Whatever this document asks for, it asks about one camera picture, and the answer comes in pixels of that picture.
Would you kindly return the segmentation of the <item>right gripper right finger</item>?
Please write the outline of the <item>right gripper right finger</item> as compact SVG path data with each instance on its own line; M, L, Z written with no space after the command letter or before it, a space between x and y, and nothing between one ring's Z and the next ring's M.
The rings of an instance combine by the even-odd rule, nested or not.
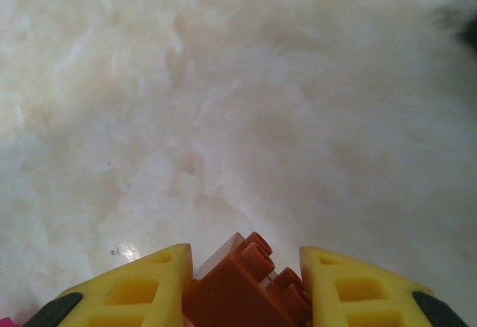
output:
M431 289L358 259L301 247L300 269L313 327L468 327Z

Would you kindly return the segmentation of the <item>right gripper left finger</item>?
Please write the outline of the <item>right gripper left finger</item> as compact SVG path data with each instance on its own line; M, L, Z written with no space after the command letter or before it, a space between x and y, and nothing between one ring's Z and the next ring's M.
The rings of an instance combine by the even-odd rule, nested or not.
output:
M183 327L192 250L177 244L62 292L22 327Z

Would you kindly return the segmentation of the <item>brown lego brick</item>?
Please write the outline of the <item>brown lego brick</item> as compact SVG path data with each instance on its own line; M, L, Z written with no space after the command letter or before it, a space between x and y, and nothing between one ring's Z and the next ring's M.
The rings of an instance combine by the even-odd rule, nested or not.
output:
M236 233L203 263L183 294L194 327L307 327L312 304L289 267L275 271L273 250L257 232Z

